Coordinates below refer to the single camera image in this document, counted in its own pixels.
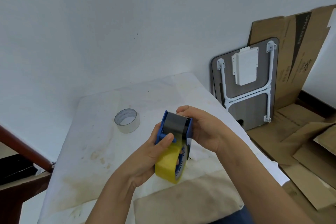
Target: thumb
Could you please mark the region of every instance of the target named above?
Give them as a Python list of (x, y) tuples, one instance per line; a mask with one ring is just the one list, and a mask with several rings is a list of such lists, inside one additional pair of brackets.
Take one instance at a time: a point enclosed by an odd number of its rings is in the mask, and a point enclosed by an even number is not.
[(172, 133), (166, 135), (161, 141), (157, 143), (157, 145), (154, 146), (154, 156), (158, 158), (168, 148), (168, 146), (170, 146), (173, 140), (174, 135)]

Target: dark blue clothing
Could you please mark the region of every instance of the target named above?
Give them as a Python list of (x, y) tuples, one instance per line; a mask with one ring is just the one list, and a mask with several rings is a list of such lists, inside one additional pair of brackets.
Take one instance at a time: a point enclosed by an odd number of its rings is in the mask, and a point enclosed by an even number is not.
[(244, 205), (241, 210), (209, 224), (254, 224), (254, 222), (248, 209)]

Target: forearm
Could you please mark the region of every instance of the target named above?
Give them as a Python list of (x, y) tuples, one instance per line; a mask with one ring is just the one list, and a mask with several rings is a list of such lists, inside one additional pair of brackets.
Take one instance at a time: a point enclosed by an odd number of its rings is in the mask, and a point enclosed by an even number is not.
[(217, 156), (255, 223), (313, 223), (235, 133), (225, 132)]
[(86, 224), (124, 224), (134, 188), (129, 177), (117, 169), (105, 184)]

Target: beige cloth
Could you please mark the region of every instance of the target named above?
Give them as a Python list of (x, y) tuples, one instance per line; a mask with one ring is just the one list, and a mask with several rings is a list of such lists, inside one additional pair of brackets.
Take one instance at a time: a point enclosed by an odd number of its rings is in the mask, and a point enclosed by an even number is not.
[(134, 201), (136, 224), (205, 224), (244, 206), (227, 173), (184, 181)]

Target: tape dispenser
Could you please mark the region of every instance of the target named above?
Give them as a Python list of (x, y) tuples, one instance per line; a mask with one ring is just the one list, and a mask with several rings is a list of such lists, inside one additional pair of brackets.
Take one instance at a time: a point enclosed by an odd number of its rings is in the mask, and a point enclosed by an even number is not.
[(174, 135), (174, 140), (155, 163), (155, 174), (157, 176), (174, 184), (179, 182), (184, 166), (189, 159), (193, 136), (192, 125), (192, 118), (165, 111), (155, 144), (168, 133)]

